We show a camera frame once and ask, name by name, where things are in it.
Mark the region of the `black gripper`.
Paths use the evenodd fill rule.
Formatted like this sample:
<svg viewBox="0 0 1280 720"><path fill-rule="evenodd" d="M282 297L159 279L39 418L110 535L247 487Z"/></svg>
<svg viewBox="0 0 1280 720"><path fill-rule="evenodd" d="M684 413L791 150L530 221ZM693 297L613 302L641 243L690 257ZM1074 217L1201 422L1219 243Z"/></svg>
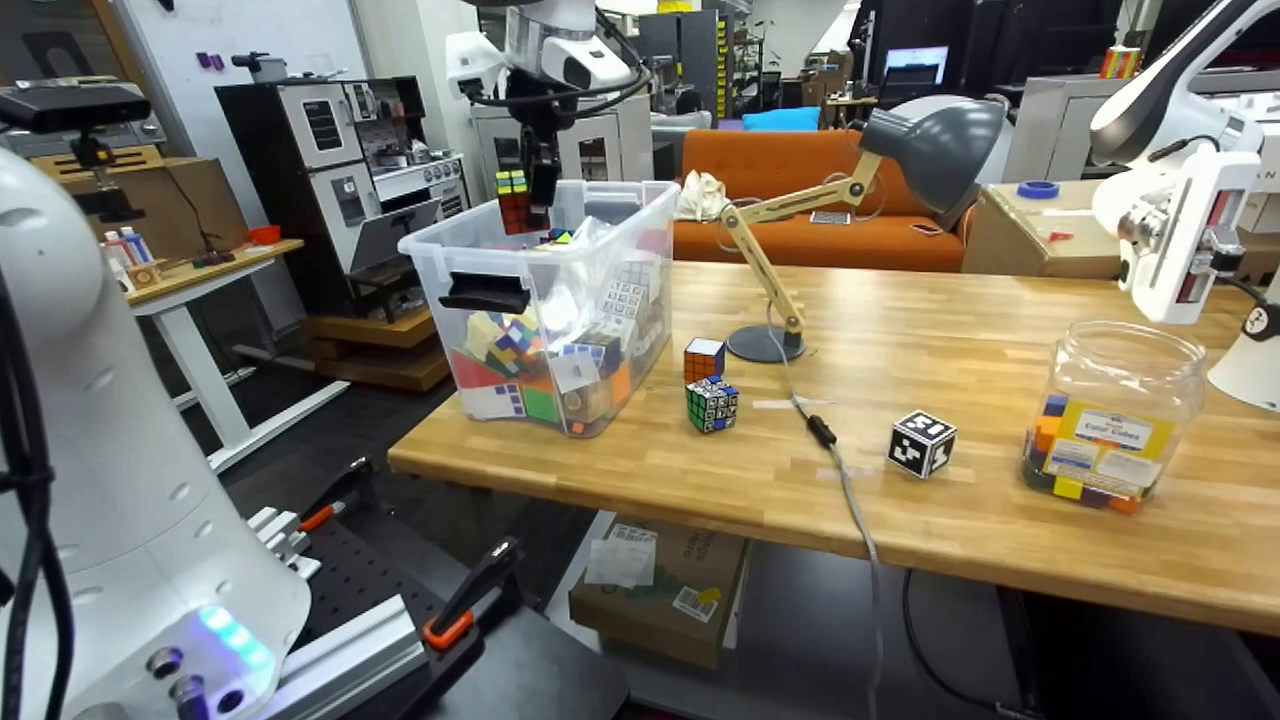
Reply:
<svg viewBox="0 0 1280 720"><path fill-rule="evenodd" d="M550 200L560 180L560 150L557 137L572 128L576 95L557 85L540 79L525 69L509 76L509 117L522 125L522 164L530 176L530 193ZM540 209L533 197L522 197L525 234L540 234ZM545 227L557 221L557 197L545 206Z"/></svg>

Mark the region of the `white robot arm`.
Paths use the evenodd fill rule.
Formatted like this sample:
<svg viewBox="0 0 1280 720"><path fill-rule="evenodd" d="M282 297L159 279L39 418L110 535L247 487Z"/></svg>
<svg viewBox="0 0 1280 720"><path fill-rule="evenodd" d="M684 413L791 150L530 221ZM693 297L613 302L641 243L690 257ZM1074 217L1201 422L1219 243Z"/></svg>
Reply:
<svg viewBox="0 0 1280 720"><path fill-rule="evenodd" d="M444 42L448 85L522 125L530 223L550 227L560 180L557 139L581 117L596 117L649 85L645 66L613 42L596 0L472 0L504 13L504 42L452 33Z"/></svg>

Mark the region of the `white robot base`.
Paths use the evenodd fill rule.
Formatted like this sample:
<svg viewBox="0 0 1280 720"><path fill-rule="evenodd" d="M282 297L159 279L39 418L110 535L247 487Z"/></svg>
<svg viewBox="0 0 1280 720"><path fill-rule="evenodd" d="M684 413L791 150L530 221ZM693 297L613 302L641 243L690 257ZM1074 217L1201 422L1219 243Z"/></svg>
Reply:
<svg viewBox="0 0 1280 720"><path fill-rule="evenodd" d="M0 152L5 720L264 720L312 591L159 384L81 206Z"/></svg>

